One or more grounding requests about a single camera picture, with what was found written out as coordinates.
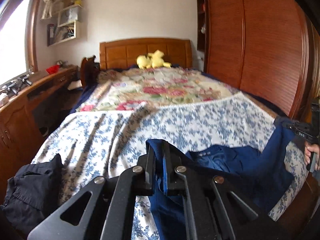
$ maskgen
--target cabinet handle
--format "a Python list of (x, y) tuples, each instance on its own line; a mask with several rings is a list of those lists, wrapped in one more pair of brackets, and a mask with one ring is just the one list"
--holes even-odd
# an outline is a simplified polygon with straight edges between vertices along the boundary
[(8, 145), (7, 145), (7, 143), (6, 143), (5, 140), (4, 140), (4, 137), (3, 137), (3, 136), (1, 136), (1, 139), (3, 140), (4, 145), (5, 145), (7, 148), (9, 148)]
[(12, 140), (11, 140), (11, 138), (10, 138), (10, 136), (9, 136), (8, 131), (4, 131), (4, 133), (5, 133), (5, 135), (7, 136), (7, 138), (9, 139), (9, 141), (12, 142)]

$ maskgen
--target yellow plush toy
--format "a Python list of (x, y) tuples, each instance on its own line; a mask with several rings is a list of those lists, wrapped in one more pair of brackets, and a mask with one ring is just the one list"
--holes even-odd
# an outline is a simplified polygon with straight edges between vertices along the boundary
[(157, 67), (171, 67), (171, 63), (164, 62), (162, 57), (164, 53), (162, 51), (157, 50), (155, 53), (148, 53), (148, 56), (139, 56), (137, 58), (137, 64), (139, 68), (157, 68)]

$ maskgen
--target human hand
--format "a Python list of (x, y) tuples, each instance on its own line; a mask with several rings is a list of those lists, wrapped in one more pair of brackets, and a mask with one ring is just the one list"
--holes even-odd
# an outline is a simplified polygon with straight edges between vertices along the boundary
[(317, 145), (317, 144), (310, 145), (307, 141), (305, 142), (304, 145), (305, 145), (305, 148), (304, 148), (304, 163), (306, 165), (308, 165), (310, 163), (311, 152), (314, 152), (316, 154), (315, 171), (320, 170), (320, 167), (319, 167), (319, 153), (320, 153), (319, 145)]

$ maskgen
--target floral blanket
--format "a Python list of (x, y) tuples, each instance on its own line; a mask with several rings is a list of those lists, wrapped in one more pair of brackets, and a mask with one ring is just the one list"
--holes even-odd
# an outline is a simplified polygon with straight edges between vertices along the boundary
[[(201, 151), (213, 144), (251, 146), (262, 151), (275, 126), (274, 119), (241, 92), (214, 101), (150, 107), (130, 111), (80, 112), (66, 117), (40, 148), (33, 163), (61, 155), (63, 183), (60, 203), (94, 177), (114, 177), (135, 166), (146, 154), (147, 139), (164, 139), (182, 152)], [(290, 142), (284, 160), (294, 181), (270, 211), (277, 220), (301, 189), (307, 170), (304, 155)], [(136, 198), (132, 240), (159, 240), (147, 197)]]
[(142, 102), (151, 106), (216, 100), (238, 90), (183, 68), (133, 68), (100, 72), (99, 85), (76, 111), (132, 110)]

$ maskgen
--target red object on shelf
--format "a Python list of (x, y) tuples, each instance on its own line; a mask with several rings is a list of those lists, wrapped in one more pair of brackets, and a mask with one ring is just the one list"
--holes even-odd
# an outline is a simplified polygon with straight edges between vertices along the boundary
[(59, 65), (54, 65), (54, 66), (47, 68), (46, 71), (51, 75), (51, 74), (57, 73), (59, 68), (60, 68)]

